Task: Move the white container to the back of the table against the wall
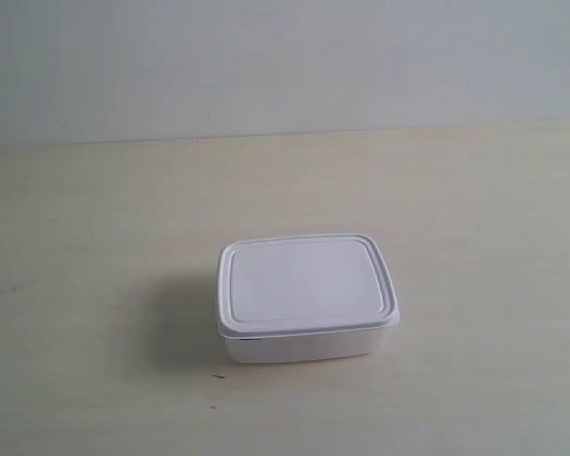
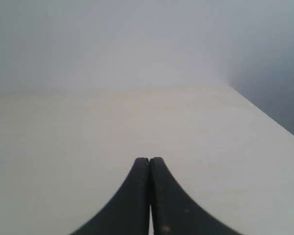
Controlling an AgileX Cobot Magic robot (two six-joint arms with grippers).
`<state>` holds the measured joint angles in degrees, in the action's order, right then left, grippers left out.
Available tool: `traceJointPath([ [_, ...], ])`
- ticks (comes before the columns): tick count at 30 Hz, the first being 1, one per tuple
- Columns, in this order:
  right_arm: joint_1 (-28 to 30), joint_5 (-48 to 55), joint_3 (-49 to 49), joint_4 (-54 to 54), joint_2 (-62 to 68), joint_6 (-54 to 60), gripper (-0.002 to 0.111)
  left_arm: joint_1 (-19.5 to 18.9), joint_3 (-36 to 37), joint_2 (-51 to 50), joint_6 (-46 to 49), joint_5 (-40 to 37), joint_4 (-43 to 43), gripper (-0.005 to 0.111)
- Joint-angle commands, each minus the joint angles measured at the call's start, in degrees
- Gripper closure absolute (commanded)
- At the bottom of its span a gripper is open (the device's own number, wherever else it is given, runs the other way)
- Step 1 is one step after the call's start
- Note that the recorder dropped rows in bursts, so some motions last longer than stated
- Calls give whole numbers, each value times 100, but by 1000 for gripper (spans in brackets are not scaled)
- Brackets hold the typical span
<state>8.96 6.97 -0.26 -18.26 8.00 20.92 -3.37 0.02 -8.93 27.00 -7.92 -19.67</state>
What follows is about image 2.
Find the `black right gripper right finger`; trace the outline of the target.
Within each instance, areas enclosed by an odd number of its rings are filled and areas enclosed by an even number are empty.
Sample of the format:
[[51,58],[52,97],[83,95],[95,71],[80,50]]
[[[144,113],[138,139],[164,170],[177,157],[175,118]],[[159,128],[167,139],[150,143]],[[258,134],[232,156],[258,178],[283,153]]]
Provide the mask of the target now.
[[175,180],[160,157],[149,162],[155,235],[238,235],[199,206]]

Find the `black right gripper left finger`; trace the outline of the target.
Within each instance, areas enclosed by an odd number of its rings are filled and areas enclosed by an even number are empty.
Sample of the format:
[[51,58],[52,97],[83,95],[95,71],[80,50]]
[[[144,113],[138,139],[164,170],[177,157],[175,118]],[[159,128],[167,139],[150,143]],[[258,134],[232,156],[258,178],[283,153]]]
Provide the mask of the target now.
[[149,160],[136,158],[108,203],[73,235],[147,235],[149,233]]

